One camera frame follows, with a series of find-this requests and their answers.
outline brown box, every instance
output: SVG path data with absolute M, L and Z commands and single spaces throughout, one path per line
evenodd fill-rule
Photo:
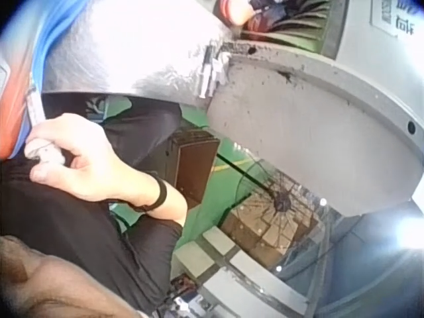
M 183 121 L 180 129 L 158 146 L 142 163 L 185 197 L 189 209 L 198 206 L 205 194 L 220 140 Z
M 221 230 L 265 268 L 273 268 L 293 245 L 316 225 L 307 202 L 296 205 L 299 211 L 275 214 L 270 200 L 252 194 L 230 211 Z

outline hole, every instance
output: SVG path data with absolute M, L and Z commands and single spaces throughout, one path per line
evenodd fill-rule
M 415 124 L 412 121 L 410 121 L 408 123 L 408 132 L 410 134 L 415 134 L 415 131 L 416 131 Z
M 255 54 L 257 51 L 257 49 L 254 46 L 251 46 L 248 50 L 247 50 L 247 54 L 252 55 Z

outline white handle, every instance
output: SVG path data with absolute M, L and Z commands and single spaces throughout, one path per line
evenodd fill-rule
M 62 155 L 59 147 L 44 139 L 30 141 L 26 144 L 24 153 L 28 159 L 65 164 L 65 157 Z

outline black cable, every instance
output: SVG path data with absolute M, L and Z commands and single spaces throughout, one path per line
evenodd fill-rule
M 247 174 L 243 169 L 240 169 L 238 166 L 233 164 L 230 160 L 226 159 L 222 154 L 217 154 L 217 157 L 221 159 L 223 162 L 228 164 L 232 169 L 236 170 L 238 173 L 240 173 L 243 177 L 246 177 L 249 181 L 260 187 L 262 190 L 264 190 L 267 194 L 270 195 L 270 197 L 274 198 L 274 194 L 268 187 L 260 183 L 258 180 L 253 178 L 250 174 Z
M 309 269 L 310 267 L 312 267 L 316 263 L 318 263 L 324 256 L 328 255 L 328 253 L 330 253 L 330 251 L 334 250 L 341 243 L 341 241 L 354 230 L 354 228 L 359 224 L 359 222 L 362 220 L 363 217 L 364 216 L 361 215 L 359 217 L 359 219 L 356 220 L 356 222 L 349 228 L 349 230 L 347 230 L 333 245 L 331 245 L 331 247 L 328 250 L 326 250 L 325 253 L 322 253 L 320 256 L 318 256 L 316 259 L 314 259 L 308 265 L 306 265 L 302 269 L 296 271 L 294 274 L 292 274 L 288 278 L 282 278 L 282 279 L 284 279 L 284 281 L 287 282 L 287 281 L 295 278 L 297 275 L 303 273 L 304 271 L 306 271 L 307 269 Z

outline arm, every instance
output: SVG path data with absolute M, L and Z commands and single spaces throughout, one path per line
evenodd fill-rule
M 167 190 L 165 202 L 157 209 L 148 211 L 147 214 L 155 219 L 173 220 L 184 226 L 187 215 L 186 199 L 177 189 L 166 182 L 164 183 Z M 160 194 L 158 182 L 153 177 L 128 165 L 122 167 L 119 189 L 118 199 L 135 207 L 152 205 Z

